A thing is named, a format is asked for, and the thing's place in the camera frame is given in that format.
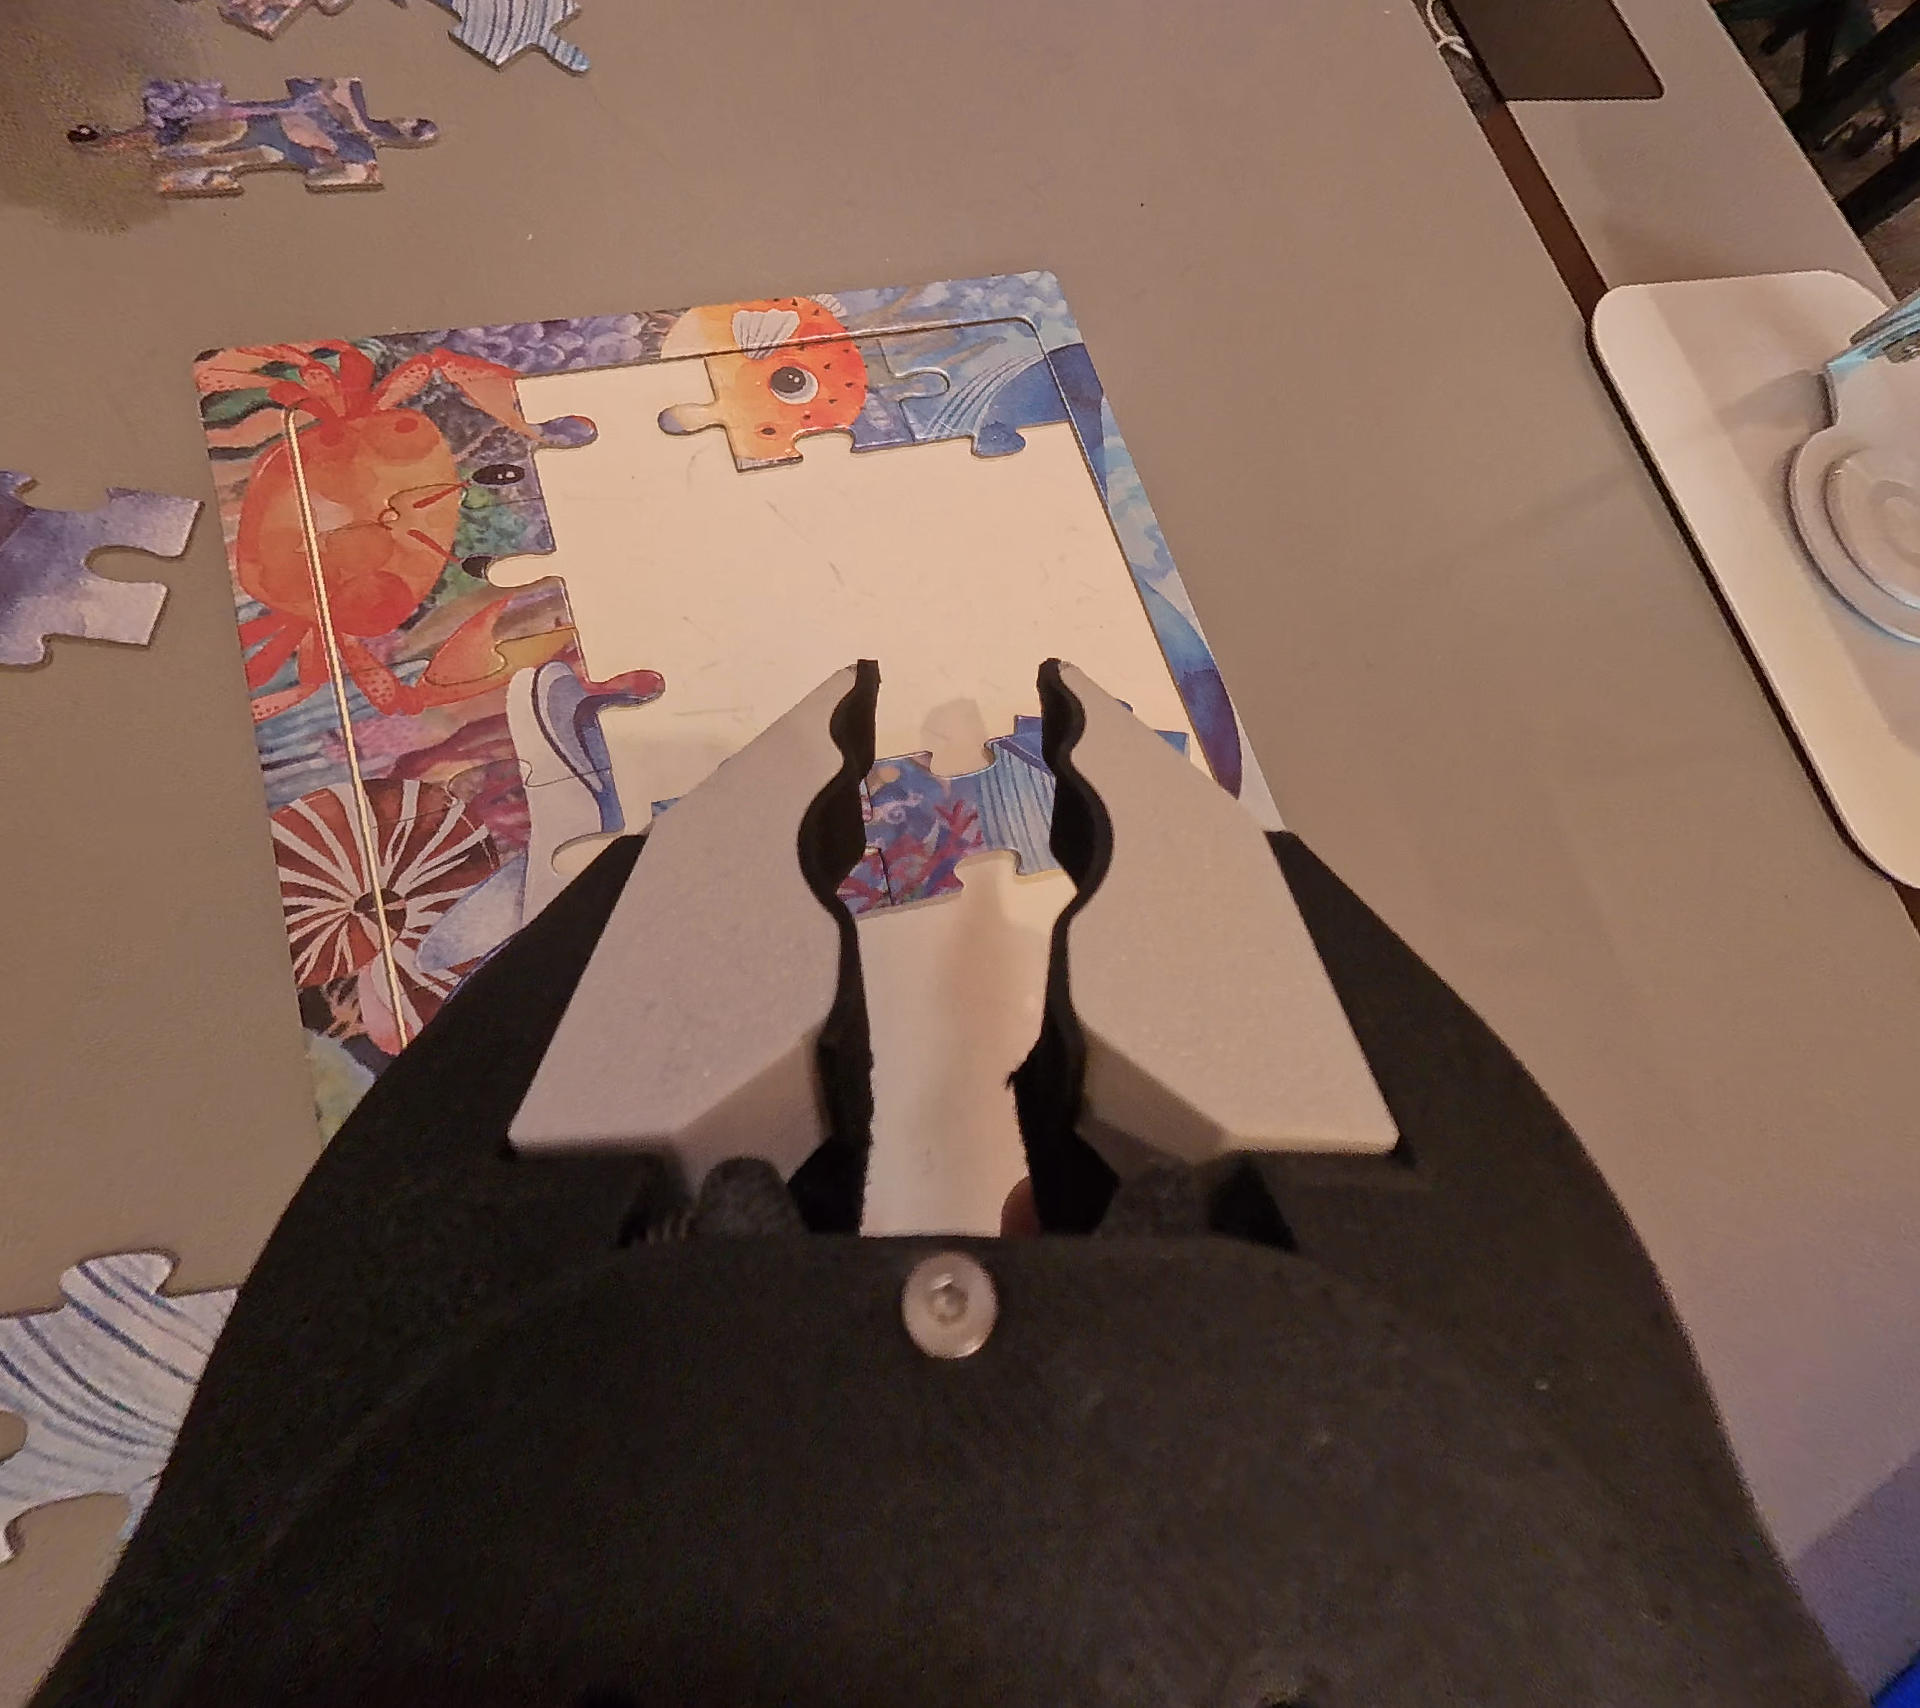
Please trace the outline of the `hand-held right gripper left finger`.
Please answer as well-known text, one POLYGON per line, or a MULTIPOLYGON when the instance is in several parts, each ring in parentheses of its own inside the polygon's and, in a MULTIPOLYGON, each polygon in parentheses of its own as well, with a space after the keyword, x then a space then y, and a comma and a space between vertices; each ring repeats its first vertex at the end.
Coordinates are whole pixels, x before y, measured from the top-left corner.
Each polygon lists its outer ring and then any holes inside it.
POLYGON ((775 1170, 807 1226, 860 1228, 871 1037, 839 885, 866 847, 880 668, 858 660, 665 807, 507 1127, 519 1155, 641 1152, 688 1188, 775 1170))

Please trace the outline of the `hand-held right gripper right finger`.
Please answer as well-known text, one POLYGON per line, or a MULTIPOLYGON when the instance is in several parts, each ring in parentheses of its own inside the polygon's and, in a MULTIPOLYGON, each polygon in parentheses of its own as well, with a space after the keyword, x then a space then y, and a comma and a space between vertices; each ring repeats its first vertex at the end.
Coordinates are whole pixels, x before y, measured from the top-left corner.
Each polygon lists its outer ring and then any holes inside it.
POLYGON ((1050 847, 1071 881, 1012 1076, 1038 1226, 1092 1232, 1123 1176, 1400 1130, 1268 834, 1077 666, 1038 670, 1050 847))

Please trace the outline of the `joined striped coral puzzle pieces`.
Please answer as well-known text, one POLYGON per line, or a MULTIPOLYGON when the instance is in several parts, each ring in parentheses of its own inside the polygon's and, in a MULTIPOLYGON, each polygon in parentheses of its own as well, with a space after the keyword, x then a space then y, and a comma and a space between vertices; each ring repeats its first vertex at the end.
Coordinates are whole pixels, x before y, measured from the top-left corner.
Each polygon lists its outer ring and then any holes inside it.
POLYGON ((1021 878, 1058 869, 1042 719, 1018 714, 986 747, 983 765, 951 776, 934 772, 929 752, 871 762, 860 791, 866 847, 835 887, 852 916, 950 895, 972 856, 1010 854, 1021 878))

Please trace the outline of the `ocean jigsaw puzzle board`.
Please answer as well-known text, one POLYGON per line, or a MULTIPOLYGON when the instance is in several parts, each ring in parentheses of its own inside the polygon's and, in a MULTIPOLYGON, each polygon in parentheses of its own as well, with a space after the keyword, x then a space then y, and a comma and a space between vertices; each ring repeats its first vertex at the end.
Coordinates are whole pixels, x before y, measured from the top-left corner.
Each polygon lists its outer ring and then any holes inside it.
POLYGON ((318 1125, 559 893, 838 663, 942 777, 1077 655, 1280 815, 1047 272, 809 298, 908 443, 738 470, 683 307, 224 345, 193 368, 318 1125))

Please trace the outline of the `orange fish puzzle piece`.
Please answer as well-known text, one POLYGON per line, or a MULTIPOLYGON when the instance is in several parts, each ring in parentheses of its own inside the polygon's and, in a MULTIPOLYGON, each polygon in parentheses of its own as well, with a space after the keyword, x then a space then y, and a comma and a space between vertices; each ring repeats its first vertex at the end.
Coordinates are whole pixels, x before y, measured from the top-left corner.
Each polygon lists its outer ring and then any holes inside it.
POLYGON ((694 358, 710 397, 664 408, 659 430, 724 433, 741 471, 797 461, 804 439, 834 432, 850 433, 858 451, 908 445, 912 408, 950 389, 943 369, 896 375, 870 361, 841 310, 809 296, 686 307, 665 329, 662 353, 694 358))

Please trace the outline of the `blue purple puzzle piece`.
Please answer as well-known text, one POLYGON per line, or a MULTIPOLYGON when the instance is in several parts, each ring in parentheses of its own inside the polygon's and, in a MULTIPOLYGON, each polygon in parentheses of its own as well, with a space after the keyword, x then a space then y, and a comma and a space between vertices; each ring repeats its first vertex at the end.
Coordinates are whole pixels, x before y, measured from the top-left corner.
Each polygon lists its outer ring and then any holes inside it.
POLYGON ((147 646, 168 589, 152 580, 115 580, 90 559, 102 550, 179 557, 200 502, 134 488, 109 488, 91 510, 29 504, 25 471, 2 471, 2 663, 36 668, 51 638, 147 646))

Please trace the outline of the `white blue striped puzzle piece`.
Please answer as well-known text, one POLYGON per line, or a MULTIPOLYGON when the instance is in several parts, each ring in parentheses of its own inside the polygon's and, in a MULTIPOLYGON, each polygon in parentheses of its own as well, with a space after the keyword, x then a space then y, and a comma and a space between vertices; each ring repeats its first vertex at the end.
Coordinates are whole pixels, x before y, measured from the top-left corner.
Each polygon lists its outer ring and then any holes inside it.
POLYGON ((237 1287, 168 1294, 157 1249, 86 1257, 59 1303, 2 1319, 2 1407, 23 1437, 2 1464, 2 1557, 29 1511, 90 1495, 125 1503, 137 1528, 170 1459, 237 1287))

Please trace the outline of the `clear glass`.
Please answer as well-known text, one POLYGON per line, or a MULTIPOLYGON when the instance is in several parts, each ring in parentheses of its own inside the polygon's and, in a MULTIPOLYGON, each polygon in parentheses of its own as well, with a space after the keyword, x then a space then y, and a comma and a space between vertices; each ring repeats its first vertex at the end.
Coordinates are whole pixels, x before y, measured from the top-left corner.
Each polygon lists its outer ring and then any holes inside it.
POLYGON ((1918 641, 1916 439, 1831 423, 1788 466, 1788 510, 1826 585, 1882 633, 1918 641))

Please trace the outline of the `blue plastic bin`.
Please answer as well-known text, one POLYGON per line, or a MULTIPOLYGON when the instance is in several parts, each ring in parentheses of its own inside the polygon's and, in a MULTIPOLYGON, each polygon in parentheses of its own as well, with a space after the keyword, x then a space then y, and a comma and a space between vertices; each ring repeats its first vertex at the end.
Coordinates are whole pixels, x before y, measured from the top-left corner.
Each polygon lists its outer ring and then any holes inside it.
POLYGON ((1791 1561, 1795 1585, 1869 1696, 1918 1650, 1918 1459, 1872 1487, 1791 1561))

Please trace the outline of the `white metal stand bracket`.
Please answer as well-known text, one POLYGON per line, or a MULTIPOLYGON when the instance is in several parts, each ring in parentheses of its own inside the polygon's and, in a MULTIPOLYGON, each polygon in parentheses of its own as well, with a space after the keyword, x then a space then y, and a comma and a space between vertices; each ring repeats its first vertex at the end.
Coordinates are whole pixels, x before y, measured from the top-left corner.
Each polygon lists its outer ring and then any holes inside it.
POLYGON ((1920 296, 1914 290, 1904 301, 1885 307, 1865 328, 1859 328, 1847 345, 1824 363, 1822 377, 1827 392, 1836 396, 1841 380, 1873 359, 1914 359, 1918 355, 1918 310, 1920 296))

